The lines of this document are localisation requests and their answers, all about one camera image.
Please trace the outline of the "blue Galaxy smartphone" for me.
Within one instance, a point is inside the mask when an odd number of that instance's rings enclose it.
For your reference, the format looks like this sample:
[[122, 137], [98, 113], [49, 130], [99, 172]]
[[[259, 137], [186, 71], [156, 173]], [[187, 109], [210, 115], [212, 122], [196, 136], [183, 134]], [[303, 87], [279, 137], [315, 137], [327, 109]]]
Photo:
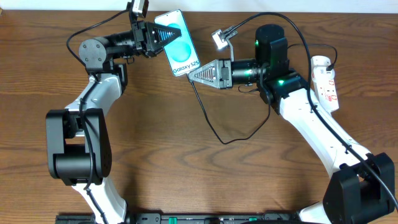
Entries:
[[172, 74], [175, 77], [200, 67], [200, 59], [193, 44], [189, 29], [181, 10], [167, 12], [154, 19], [159, 25], [180, 29], [181, 36], [164, 47]]

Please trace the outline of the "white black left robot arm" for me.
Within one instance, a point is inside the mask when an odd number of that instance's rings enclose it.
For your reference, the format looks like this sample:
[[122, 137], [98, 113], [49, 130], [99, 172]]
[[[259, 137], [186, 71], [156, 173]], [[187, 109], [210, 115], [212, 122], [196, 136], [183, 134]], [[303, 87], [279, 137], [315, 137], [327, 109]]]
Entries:
[[93, 213], [58, 215], [56, 223], [135, 223], [109, 176], [112, 154], [105, 116], [127, 86], [126, 64], [114, 60], [155, 57], [181, 35], [179, 28], [132, 21], [129, 31], [81, 43], [89, 82], [73, 103], [47, 113], [47, 159], [50, 175], [81, 194]]

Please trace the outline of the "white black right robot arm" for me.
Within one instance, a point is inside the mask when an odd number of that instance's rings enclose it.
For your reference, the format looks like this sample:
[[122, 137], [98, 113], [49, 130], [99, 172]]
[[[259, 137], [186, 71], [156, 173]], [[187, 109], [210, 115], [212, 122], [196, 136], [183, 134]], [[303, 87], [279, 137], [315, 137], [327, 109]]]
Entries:
[[396, 210], [395, 167], [352, 139], [320, 103], [310, 84], [287, 57], [281, 26], [256, 31], [252, 59], [216, 59], [188, 74], [190, 82], [217, 89], [255, 84], [262, 100], [305, 138], [322, 161], [330, 182], [323, 199], [294, 213], [265, 214], [265, 219], [295, 223], [369, 223]]

